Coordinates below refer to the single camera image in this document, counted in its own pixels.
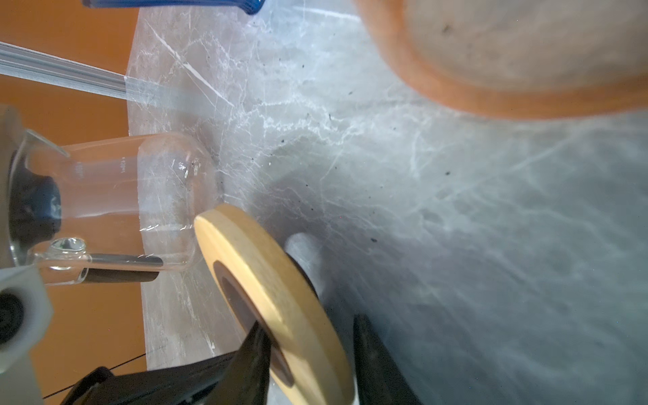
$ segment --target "wooden bowl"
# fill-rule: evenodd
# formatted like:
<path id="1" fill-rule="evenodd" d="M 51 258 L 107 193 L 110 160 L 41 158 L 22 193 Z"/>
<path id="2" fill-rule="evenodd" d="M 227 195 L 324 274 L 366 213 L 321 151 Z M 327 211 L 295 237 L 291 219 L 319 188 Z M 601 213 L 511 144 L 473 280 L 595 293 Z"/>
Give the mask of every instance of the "wooden bowl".
<path id="1" fill-rule="evenodd" d="M 271 374 L 295 405 L 348 405 L 351 367 L 315 293 L 290 257 L 245 212 L 223 204 L 196 217 L 214 280 L 241 327 L 273 343 Z"/>
<path id="2" fill-rule="evenodd" d="M 506 119 L 648 105 L 642 0 L 356 0 L 382 57 L 457 110 Z"/>

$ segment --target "black wire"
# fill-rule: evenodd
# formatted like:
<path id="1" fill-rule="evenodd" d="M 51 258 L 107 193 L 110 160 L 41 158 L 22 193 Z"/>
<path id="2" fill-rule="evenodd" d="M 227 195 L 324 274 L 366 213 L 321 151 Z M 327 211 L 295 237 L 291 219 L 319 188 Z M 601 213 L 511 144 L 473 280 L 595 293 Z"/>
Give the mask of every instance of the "black wire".
<path id="1" fill-rule="evenodd" d="M 125 362 L 123 362 L 123 363 L 121 363 L 121 364 L 117 364 L 115 367 L 111 367 L 111 368 L 109 368 L 109 370 L 114 370 L 114 369 L 118 368 L 118 367 L 121 366 L 121 365 L 124 365 L 124 364 L 126 364 L 126 363 L 130 363 L 130 362 L 132 362 L 133 360 L 137 360 L 138 358 L 140 358 L 140 357 L 144 357 L 144 356 L 146 356 L 146 353 L 144 353 L 144 354 L 140 354 L 140 355 L 137 356 L 137 357 L 133 357 L 132 359 L 127 360 L 127 361 L 125 361 Z M 76 385 L 76 383 L 72 384 L 72 385 L 69 386 L 69 387 L 65 387 L 65 388 L 63 388 L 63 389 L 59 389 L 57 392 L 51 393 L 50 395 L 47 395 L 47 396 L 43 397 L 43 399 L 48 399 L 49 397 L 53 397 L 53 396 L 56 395 L 56 394 L 60 394 L 61 392 L 63 392 L 63 391 L 65 391 L 65 390 L 67 390 L 67 389 L 70 389 L 70 388 L 74 387 L 75 385 Z"/>

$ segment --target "glass beaker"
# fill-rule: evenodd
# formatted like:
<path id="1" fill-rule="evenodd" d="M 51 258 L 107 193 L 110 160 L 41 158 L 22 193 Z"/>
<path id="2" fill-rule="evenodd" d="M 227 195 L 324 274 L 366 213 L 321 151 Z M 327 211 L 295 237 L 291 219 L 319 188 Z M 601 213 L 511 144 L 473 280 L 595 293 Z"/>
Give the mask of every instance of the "glass beaker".
<path id="1" fill-rule="evenodd" d="M 202 259 L 194 217 L 217 197 L 211 156 L 182 133 L 60 147 L 27 130 L 9 190 L 14 262 L 38 264 L 47 284 L 188 268 Z"/>

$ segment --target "white plastic holder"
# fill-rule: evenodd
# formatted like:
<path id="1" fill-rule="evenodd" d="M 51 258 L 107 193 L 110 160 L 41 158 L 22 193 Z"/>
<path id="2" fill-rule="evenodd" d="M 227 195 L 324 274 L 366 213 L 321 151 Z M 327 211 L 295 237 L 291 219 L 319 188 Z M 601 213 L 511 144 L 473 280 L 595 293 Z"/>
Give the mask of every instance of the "white plastic holder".
<path id="1" fill-rule="evenodd" d="M 33 266 L 0 269 L 0 294 L 20 299 L 23 322 L 15 336 L 0 345 L 0 374 L 27 355 L 45 335 L 54 312 L 39 271 Z"/>

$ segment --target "blue handle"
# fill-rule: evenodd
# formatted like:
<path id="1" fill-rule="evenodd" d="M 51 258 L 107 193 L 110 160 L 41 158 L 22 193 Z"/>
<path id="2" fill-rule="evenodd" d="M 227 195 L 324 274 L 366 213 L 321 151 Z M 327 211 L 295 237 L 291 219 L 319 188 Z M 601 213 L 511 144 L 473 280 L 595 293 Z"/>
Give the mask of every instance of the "blue handle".
<path id="1" fill-rule="evenodd" d="M 83 0 L 90 8 L 126 8 L 153 6 L 236 6 L 245 13 L 259 12 L 265 0 Z"/>

